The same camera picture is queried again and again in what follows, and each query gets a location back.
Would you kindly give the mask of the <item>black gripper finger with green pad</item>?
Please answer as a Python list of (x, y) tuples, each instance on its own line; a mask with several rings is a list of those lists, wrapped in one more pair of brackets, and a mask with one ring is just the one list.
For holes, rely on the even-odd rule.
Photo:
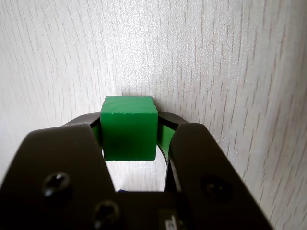
[(100, 138), (99, 113), (30, 132), (0, 188), (1, 229), (114, 229), (115, 190)]

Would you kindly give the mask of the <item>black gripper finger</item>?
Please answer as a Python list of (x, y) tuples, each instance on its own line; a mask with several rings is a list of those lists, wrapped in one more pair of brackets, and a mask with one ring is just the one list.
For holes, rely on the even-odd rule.
[(271, 229), (205, 125), (187, 122), (174, 113), (160, 112), (158, 146), (167, 160), (165, 188), (181, 195), (181, 229)]

